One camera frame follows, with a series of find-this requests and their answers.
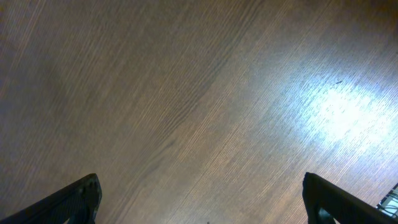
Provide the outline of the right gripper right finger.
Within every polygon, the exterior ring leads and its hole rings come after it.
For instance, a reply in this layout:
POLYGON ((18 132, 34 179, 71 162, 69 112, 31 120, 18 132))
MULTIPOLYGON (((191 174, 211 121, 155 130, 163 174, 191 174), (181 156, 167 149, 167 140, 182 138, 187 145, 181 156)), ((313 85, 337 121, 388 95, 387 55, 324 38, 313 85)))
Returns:
POLYGON ((308 224, 397 224, 397 218, 370 206, 314 173, 305 174, 302 197, 308 224))

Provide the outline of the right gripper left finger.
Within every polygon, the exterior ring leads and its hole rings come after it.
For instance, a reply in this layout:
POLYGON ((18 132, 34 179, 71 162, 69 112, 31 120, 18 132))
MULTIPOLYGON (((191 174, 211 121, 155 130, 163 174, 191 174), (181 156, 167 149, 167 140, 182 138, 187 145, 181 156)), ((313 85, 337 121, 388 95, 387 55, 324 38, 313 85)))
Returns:
POLYGON ((102 198, 98 176, 88 174, 33 205, 1 220, 21 224, 92 224, 102 198))

